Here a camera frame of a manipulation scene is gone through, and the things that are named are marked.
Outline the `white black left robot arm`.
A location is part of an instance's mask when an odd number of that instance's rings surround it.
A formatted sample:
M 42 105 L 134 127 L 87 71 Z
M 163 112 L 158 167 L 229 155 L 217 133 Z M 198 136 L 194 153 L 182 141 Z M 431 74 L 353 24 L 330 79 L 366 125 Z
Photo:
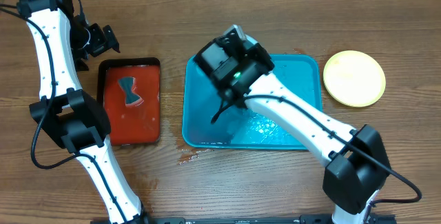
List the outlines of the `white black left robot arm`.
M 119 50 L 110 26 L 89 24 L 74 14 L 72 0 L 19 0 L 19 16 L 32 32 L 40 71 L 39 101 L 30 105 L 37 122 L 60 148 L 87 171 L 108 212 L 108 223 L 145 223 L 139 197 L 128 185 L 110 144 L 110 120 L 85 92 L 77 72 L 85 60 Z

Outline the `teal plastic serving tray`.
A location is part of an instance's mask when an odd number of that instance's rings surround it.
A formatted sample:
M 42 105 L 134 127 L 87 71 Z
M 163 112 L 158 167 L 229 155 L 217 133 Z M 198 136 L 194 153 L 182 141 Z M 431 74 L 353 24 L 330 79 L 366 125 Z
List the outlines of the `teal plastic serving tray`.
M 320 70 L 303 54 L 273 54 L 274 73 L 294 94 L 322 110 Z M 215 123 L 221 98 L 194 59 L 187 62 L 183 97 L 182 136 L 193 147 L 304 150 L 305 147 L 279 125 L 250 110 L 231 107 Z

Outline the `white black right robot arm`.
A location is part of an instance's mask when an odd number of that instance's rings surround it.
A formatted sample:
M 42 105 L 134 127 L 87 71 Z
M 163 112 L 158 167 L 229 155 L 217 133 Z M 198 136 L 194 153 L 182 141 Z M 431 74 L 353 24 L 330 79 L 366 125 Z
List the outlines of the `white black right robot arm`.
M 378 131 L 359 130 L 317 110 L 284 86 L 265 49 L 254 44 L 231 51 L 212 44 L 200 67 L 230 105 L 263 115 L 300 141 L 324 167 L 322 188 L 335 203 L 333 223 L 365 223 L 389 175 Z

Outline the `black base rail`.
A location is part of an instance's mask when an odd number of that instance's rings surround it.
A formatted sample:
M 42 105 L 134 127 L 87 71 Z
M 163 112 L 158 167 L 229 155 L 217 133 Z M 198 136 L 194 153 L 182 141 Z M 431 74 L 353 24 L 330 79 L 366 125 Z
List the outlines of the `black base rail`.
M 129 224 L 332 224 L 330 214 L 304 214 L 298 217 L 271 218 L 205 218 L 184 219 L 177 217 L 152 218 L 147 215 L 143 220 L 128 221 Z

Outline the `black tray with red liquid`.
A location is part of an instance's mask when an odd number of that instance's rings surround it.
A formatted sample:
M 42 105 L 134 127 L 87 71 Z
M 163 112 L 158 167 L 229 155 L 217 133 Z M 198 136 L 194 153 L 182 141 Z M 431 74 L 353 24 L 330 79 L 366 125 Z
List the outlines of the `black tray with red liquid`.
M 99 65 L 97 101 L 111 124 L 114 146 L 154 144 L 160 137 L 160 62 L 157 58 L 109 59 Z M 136 79 L 135 93 L 143 103 L 126 107 L 118 85 L 122 77 Z

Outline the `green plate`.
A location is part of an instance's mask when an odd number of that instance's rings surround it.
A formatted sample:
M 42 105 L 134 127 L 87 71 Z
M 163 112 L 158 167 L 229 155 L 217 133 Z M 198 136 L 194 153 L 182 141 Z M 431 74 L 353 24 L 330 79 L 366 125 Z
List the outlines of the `green plate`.
M 324 66 L 322 79 L 335 100 L 355 108 L 374 104 L 386 88 L 380 64 L 368 54 L 355 50 L 333 55 Z

